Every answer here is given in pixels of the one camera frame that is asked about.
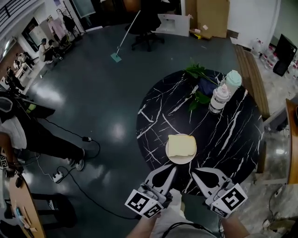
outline mop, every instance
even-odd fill
[[[141,11],[139,10],[138,14],[135,16],[135,18],[134,18],[133,22],[131,23],[131,25],[130,25],[128,31],[126,32],[126,34],[125,34],[123,40],[121,41],[121,44],[118,46],[118,48],[117,48],[117,49],[118,49],[117,52],[111,54],[111,57],[113,58],[113,60],[116,61],[116,63],[118,63],[120,60],[122,60],[122,59],[120,58],[120,56],[118,55],[118,52],[119,52],[119,50],[120,50],[120,48],[121,48],[121,46],[122,46],[122,44],[123,44],[123,42],[124,42],[124,40],[125,40],[127,34],[129,33],[129,31],[130,31],[130,29],[131,29],[133,23],[135,22],[136,18],[137,18],[138,15],[140,14],[140,12],[141,12]]]

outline bottle cap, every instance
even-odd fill
[[[229,99],[230,97],[230,92],[228,90],[228,87],[223,84],[221,86],[219,86],[217,89],[215,89],[215,94],[216,97],[220,100],[220,101],[225,101],[227,99]]]
[[[226,83],[231,86],[239,87],[242,83],[241,75],[236,70],[230,71],[227,74]]]

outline blue cloth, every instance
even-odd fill
[[[215,78],[214,75],[207,75],[207,77],[209,79],[211,79],[213,82],[217,83],[217,80]],[[206,95],[206,96],[209,96],[209,95],[212,95],[213,94],[213,90],[217,88],[217,86],[213,83],[211,83],[210,81],[208,81],[207,79],[205,78],[199,78],[199,82],[198,82],[198,86],[199,86],[199,91]]]

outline mop head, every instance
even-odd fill
[[[119,57],[119,55],[116,55],[116,53],[112,53],[111,57],[113,58],[113,60],[116,61],[116,63],[118,63],[119,61],[121,61],[122,59]]]

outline green cap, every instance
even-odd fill
[[[242,83],[241,75],[236,70],[230,71],[227,74],[226,83],[235,87],[239,87]]]

